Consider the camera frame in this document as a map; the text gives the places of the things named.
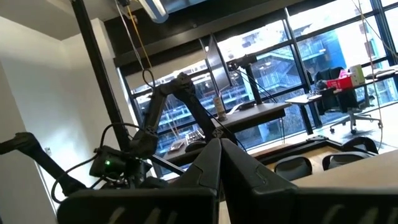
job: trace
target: chair backrest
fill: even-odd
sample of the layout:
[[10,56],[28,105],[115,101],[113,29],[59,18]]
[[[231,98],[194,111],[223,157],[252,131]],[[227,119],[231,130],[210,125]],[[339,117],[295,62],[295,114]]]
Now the chair backrest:
[[323,170],[328,170],[369,157],[372,156],[365,152],[339,152],[323,158],[322,166]]
[[274,172],[287,180],[295,180],[312,174],[309,159],[303,156],[289,156],[279,160]]
[[347,142],[345,142],[342,147],[343,148],[349,148],[349,147],[355,147],[355,146],[364,146],[365,151],[373,152],[375,154],[379,154],[379,151],[377,150],[376,144],[374,141],[368,137],[356,137],[353,138]]

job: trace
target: white wall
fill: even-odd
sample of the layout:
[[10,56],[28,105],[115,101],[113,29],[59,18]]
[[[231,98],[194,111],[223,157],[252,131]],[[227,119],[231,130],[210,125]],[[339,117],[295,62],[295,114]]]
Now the white wall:
[[[119,74],[113,63],[113,50],[111,48],[108,35],[104,29],[103,23],[98,20],[92,20],[93,30],[104,59],[109,82],[113,88],[114,96],[119,105],[124,122],[133,123],[132,114],[126,103],[126,97],[121,88]],[[73,92],[78,95],[79,110],[82,115],[83,125],[86,127],[87,138],[90,147],[98,147],[101,139],[102,130],[110,124],[110,119],[106,111],[104,101],[101,96],[100,88],[91,66],[88,53],[86,51],[83,38],[76,35],[62,41],[65,52],[70,62],[71,80],[73,80]],[[130,134],[134,135],[135,130],[130,129]],[[108,131],[105,143],[111,147],[118,148],[118,143],[113,131]]]
[[[92,23],[119,109],[124,121],[132,123],[103,23],[97,19]],[[7,100],[2,105],[13,101],[15,109],[0,112],[4,130],[0,141],[30,131],[42,147],[51,148],[52,158],[64,169],[91,157],[110,120],[81,36],[59,41],[2,17],[0,27],[0,85],[5,86],[1,100]],[[4,98],[6,93],[13,98]],[[112,130],[106,144],[118,148]],[[0,164],[0,213],[5,223],[55,223],[45,188],[51,188],[53,178],[43,171],[44,185],[35,163],[18,152],[0,156],[2,161],[5,158],[9,162]],[[89,169],[86,165],[71,175],[91,185],[96,179],[88,175]],[[20,197],[12,197],[20,192],[24,192]],[[56,195],[63,198],[60,187]]]
[[[194,63],[197,63],[201,60],[205,59],[205,53],[201,50],[184,57],[176,58],[169,62],[163,63],[161,65],[154,66],[151,71],[154,74],[155,80],[162,78],[166,75],[170,75],[174,71],[180,70],[182,68],[188,67]],[[146,78],[150,81],[150,76],[146,74]],[[138,72],[133,75],[129,75],[126,77],[127,83],[131,90],[134,90],[137,87],[145,85],[142,79],[142,73]]]
[[[13,138],[16,132],[25,131],[25,126],[1,62],[0,96],[0,142],[3,142]],[[17,151],[0,156],[0,216],[5,224],[56,223],[38,171],[34,161]]]

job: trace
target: ceiling light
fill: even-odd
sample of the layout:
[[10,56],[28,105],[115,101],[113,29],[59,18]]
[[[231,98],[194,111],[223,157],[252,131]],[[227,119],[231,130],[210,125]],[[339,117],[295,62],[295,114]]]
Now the ceiling light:
[[156,23],[163,23],[169,18],[169,14],[160,0],[138,0],[149,17]]

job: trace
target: computer monitor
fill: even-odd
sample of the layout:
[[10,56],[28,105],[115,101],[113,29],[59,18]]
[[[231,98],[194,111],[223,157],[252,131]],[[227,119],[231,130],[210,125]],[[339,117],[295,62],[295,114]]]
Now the computer monitor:
[[210,35],[209,49],[206,53],[208,66],[214,76],[219,93],[225,88],[232,86],[228,68],[217,45],[217,40],[213,34]]

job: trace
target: red box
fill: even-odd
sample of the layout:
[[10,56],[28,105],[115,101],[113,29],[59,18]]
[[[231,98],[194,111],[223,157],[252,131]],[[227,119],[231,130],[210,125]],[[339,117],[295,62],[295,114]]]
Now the red box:
[[344,90],[353,87],[353,82],[351,81],[351,77],[338,78],[335,80],[327,80],[326,84],[328,85],[328,88],[336,87],[336,89],[339,90]]

